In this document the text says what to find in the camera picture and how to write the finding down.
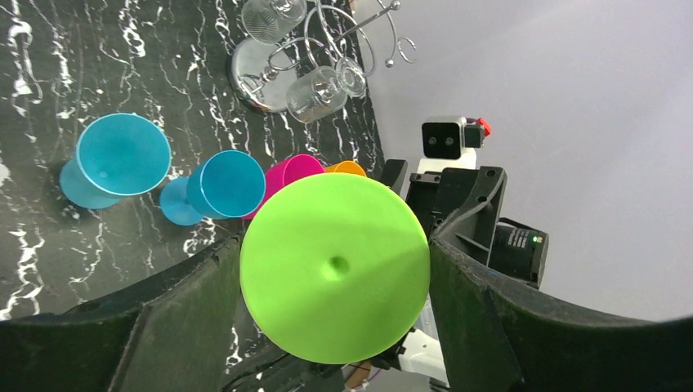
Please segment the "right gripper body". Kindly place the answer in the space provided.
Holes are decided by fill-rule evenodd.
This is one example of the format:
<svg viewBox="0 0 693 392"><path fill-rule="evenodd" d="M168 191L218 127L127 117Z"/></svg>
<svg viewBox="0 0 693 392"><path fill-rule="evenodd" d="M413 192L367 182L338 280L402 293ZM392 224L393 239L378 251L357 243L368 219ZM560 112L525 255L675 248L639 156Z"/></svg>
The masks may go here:
<svg viewBox="0 0 693 392"><path fill-rule="evenodd" d="M422 124L423 153L406 197L430 234L460 208L476 182L476 151L492 132L483 118L433 116Z"/></svg>

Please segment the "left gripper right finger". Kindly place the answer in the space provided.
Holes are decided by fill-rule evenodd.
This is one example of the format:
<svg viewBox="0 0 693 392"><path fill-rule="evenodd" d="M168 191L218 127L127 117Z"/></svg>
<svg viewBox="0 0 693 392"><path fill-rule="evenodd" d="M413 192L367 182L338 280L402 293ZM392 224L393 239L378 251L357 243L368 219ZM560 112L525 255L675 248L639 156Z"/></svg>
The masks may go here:
<svg viewBox="0 0 693 392"><path fill-rule="evenodd" d="M584 308L431 241L431 302L453 391L689 391L692 321Z"/></svg>

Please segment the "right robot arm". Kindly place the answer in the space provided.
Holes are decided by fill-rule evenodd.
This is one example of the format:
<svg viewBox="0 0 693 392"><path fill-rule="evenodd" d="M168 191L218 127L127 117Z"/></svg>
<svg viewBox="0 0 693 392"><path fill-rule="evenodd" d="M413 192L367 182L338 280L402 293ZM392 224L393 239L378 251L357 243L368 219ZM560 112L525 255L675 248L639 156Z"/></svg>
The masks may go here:
<svg viewBox="0 0 693 392"><path fill-rule="evenodd" d="M548 234L500 217L507 176L503 169L476 169L476 149L491 134L483 118L433 116L422 124L423 154L409 177L406 203L427 237L471 197L483 208L463 220L470 234L454 237L475 261L538 289L548 253ZM378 370L397 369L428 376L431 391L451 391L440 342L433 332L412 327L395 345L369 360Z"/></svg>

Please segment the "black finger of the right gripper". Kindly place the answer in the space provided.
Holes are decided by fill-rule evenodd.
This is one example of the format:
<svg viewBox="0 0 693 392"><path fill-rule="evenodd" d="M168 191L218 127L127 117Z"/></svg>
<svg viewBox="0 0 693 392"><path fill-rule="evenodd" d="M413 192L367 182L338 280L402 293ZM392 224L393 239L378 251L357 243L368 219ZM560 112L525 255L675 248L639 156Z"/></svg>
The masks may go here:
<svg viewBox="0 0 693 392"><path fill-rule="evenodd" d="M408 162L404 159L388 159L378 181L396 194L402 190Z"/></svg>

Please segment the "green wine glass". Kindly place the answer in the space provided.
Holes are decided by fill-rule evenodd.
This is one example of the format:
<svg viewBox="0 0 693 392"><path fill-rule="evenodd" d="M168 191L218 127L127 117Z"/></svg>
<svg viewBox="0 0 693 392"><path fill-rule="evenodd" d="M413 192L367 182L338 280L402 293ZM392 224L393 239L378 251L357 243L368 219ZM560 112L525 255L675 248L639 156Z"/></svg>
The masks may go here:
<svg viewBox="0 0 693 392"><path fill-rule="evenodd" d="M427 236L405 201L364 176L328 173L282 188L252 219L240 286L259 329L314 363L369 359L421 313Z"/></svg>

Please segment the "pink wine glass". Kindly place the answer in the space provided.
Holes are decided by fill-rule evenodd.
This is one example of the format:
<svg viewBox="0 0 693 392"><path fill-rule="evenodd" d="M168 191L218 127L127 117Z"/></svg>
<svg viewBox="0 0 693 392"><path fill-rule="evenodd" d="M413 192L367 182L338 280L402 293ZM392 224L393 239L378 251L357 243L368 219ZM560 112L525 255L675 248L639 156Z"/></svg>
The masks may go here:
<svg viewBox="0 0 693 392"><path fill-rule="evenodd" d="M260 205L250 214L243 216L242 219L252 219L264 203L286 185L304 177L321 173L324 173L323 165L317 158L309 154L298 154L276 163L265 173L266 192Z"/></svg>

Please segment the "orange wine glass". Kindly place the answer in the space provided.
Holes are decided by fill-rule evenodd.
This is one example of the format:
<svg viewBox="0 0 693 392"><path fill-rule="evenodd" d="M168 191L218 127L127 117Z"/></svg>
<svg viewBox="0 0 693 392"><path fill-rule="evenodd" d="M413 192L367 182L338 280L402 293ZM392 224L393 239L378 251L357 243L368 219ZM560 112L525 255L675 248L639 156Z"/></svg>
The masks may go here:
<svg viewBox="0 0 693 392"><path fill-rule="evenodd" d="M325 172L342 172L358 176L367 176L364 168L357 162L352 160L342 161L324 169Z"/></svg>

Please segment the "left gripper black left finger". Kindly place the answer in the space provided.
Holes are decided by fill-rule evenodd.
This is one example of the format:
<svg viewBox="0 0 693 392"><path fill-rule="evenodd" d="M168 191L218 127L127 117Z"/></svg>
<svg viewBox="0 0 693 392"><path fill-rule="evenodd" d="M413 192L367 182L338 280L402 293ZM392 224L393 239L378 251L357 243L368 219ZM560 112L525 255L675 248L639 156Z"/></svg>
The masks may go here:
<svg viewBox="0 0 693 392"><path fill-rule="evenodd" d="M240 240L62 314L1 324L4 391L219 391L239 297Z"/></svg>

